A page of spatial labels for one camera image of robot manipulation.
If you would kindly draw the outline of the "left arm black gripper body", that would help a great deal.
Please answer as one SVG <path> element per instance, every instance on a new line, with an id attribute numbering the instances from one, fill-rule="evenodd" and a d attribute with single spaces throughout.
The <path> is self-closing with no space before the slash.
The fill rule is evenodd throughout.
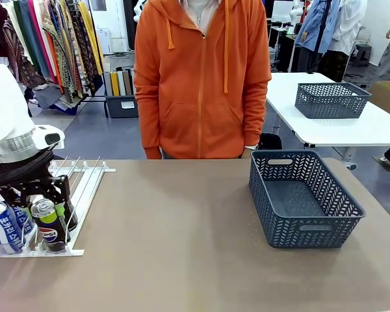
<path id="1" fill-rule="evenodd" d="M 42 195 L 45 199 L 51 200 L 55 205 L 55 188 L 53 183 L 55 181 L 67 181 L 67 175 L 61 175 L 58 177 L 43 177 L 28 182 L 19 184 L 13 183 L 12 185 L 4 185 L 0 187 L 0 195 L 3 199 L 13 207 L 13 200 L 15 199 L 14 191 L 27 191 L 29 193 L 29 199 L 32 203 L 32 196 Z"/>

